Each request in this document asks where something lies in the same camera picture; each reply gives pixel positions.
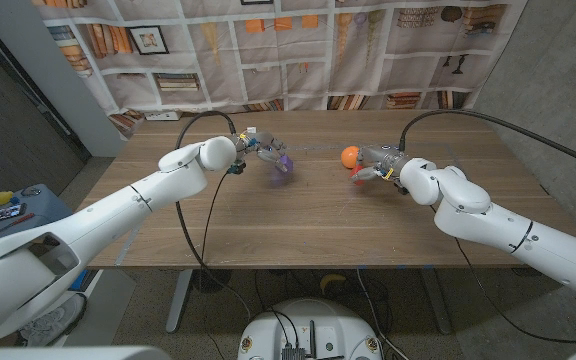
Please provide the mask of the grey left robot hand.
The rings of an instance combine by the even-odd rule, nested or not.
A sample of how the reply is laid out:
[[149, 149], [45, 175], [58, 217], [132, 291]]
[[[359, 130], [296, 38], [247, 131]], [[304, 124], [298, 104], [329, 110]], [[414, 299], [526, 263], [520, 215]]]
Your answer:
[[244, 157], [251, 153], [272, 164], [281, 173], [289, 173], [293, 169], [292, 160], [286, 154], [285, 144], [270, 132], [245, 131], [231, 134], [229, 139], [235, 146], [236, 157], [227, 170], [228, 174], [241, 174], [246, 167]]

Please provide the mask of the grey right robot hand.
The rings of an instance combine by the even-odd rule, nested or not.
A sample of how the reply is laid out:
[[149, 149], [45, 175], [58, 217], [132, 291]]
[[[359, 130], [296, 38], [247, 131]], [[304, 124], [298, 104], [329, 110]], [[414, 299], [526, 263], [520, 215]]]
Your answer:
[[365, 181], [381, 178], [403, 189], [400, 174], [410, 157], [391, 145], [368, 146], [358, 150], [350, 181], [362, 185]]

